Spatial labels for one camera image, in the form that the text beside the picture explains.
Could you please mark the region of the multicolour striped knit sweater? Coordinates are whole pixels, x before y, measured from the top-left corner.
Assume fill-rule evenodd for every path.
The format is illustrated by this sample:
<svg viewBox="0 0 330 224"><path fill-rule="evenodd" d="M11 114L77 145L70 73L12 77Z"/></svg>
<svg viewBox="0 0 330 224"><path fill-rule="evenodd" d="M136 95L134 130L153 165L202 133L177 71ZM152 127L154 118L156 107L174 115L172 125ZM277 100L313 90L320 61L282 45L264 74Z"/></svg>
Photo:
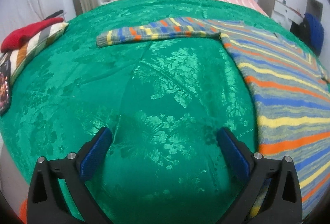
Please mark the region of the multicolour striped knit sweater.
<svg viewBox="0 0 330 224"><path fill-rule="evenodd" d="M166 18L100 34L98 47L132 41L217 37L255 102L259 149L291 155L302 205L310 213L329 184L329 76L316 59L278 33L241 21Z"/></svg>

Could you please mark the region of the black clothes on chair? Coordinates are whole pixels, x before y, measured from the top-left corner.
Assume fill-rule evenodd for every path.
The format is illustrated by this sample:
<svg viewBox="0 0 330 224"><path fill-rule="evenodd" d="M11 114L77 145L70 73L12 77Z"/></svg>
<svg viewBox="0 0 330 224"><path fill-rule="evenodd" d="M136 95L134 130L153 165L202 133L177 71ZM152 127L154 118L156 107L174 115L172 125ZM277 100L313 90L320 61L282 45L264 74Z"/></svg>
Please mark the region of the black clothes on chair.
<svg viewBox="0 0 330 224"><path fill-rule="evenodd" d="M293 21L290 26L290 32L305 43L316 56L320 55L320 52L312 45L312 32L309 21L306 18L300 24Z"/></svg>

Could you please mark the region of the orange trousers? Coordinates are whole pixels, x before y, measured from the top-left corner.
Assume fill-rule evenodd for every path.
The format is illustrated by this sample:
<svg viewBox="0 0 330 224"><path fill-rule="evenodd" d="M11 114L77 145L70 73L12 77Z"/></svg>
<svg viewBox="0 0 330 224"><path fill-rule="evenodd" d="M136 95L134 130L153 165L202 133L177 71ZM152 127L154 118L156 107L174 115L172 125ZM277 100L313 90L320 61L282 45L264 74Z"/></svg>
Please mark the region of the orange trousers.
<svg viewBox="0 0 330 224"><path fill-rule="evenodd" d="M24 224L27 223L27 199L21 203L18 216Z"/></svg>

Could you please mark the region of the green floral bed blanket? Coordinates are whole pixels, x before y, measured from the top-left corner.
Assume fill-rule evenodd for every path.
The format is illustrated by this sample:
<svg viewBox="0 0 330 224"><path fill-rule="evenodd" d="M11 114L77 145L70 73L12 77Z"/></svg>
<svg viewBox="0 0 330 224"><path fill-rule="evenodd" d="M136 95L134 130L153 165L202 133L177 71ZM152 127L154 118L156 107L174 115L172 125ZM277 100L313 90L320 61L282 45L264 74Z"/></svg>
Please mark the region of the green floral bed blanket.
<svg viewBox="0 0 330 224"><path fill-rule="evenodd" d="M1 135L26 181L38 157L62 158L106 126L113 142L87 185L114 223L215 223L224 214L242 183L222 155L217 131L227 127L261 150L251 91L220 39L96 43L109 30L181 17L278 33L322 66L294 34L244 6L120 0L98 7L71 20L13 85Z"/></svg>

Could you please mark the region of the striped folded cloth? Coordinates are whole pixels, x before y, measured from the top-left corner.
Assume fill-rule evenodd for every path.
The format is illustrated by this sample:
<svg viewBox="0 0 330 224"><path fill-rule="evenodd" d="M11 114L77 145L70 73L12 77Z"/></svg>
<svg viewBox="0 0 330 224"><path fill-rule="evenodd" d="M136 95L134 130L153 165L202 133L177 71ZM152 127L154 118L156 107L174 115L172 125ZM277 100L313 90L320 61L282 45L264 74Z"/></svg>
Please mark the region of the striped folded cloth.
<svg viewBox="0 0 330 224"><path fill-rule="evenodd" d="M50 46L59 39L68 27L68 22L59 22L48 26L44 30L33 36L23 47L4 54L1 64L6 60L11 62L10 81L14 84L17 77L23 69L36 57L41 51Z"/></svg>

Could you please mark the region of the red folded garment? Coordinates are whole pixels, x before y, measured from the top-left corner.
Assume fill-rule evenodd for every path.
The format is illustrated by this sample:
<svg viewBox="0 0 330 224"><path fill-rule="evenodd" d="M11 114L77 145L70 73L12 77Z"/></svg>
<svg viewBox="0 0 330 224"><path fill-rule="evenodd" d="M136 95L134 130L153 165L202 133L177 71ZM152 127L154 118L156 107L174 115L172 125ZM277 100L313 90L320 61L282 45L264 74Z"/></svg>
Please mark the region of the red folded garment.
<svg viewBox="0 0 330 224"><path fill-rule="evenodd" d="M6 53L8 51L20 49L37 33L53 24L61 23L63 21L63 18L50 18L16 29L6 36L1 43L1 52Z"/></svg>

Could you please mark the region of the white desk cabinet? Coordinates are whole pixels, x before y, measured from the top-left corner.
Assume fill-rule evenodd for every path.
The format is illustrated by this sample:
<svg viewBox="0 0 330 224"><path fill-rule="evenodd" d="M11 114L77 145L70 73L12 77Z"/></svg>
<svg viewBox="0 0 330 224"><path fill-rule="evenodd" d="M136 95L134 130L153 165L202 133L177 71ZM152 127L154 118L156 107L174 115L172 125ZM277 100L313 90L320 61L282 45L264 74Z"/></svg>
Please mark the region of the white desk cabinet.
<svg viewBox="0 0 330 224"><path fill-rule="evenodd" d="M292 23L300 25L303 17L292 8L277 0L258 0L257 3L263 11L276 23L286 30L290 30Z"/></svg>

